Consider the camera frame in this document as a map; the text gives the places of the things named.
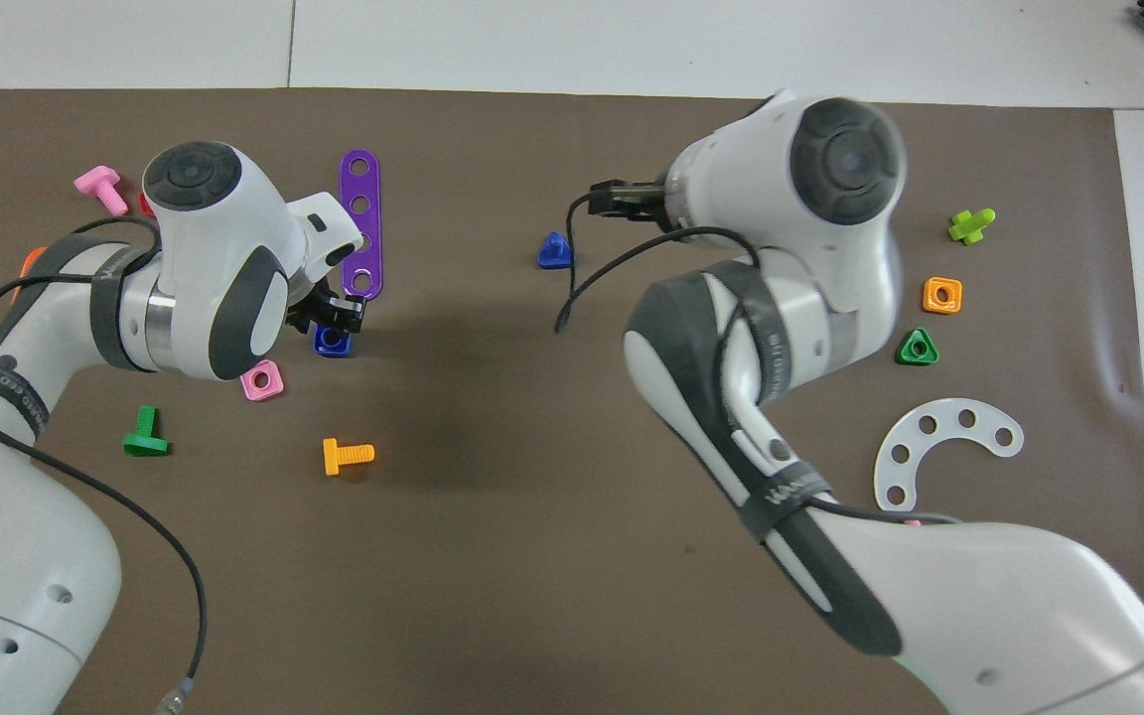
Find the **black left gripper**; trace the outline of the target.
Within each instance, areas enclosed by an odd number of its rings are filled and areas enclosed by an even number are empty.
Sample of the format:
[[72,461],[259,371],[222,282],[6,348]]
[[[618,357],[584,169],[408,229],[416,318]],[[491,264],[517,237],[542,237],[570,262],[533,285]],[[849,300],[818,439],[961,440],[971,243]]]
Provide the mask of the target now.
[[305,297],[287,307],[283,323],[300,334],[305,334],[310,326],[318,325],[324,331],[349,335],[362,331],[364,312],[365,297],[337,297],[335,291],[331,289],[329,280],[321,279],[313,284]]

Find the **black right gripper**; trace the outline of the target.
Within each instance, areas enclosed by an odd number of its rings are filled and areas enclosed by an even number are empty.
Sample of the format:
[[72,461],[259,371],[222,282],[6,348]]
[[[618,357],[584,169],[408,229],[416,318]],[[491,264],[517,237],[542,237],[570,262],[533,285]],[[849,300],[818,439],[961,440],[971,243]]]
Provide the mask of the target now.
[[587,213],[593,216],[635,222],[670,222],[666,207],[666,178],[628,182],[609,178],[591,183]]

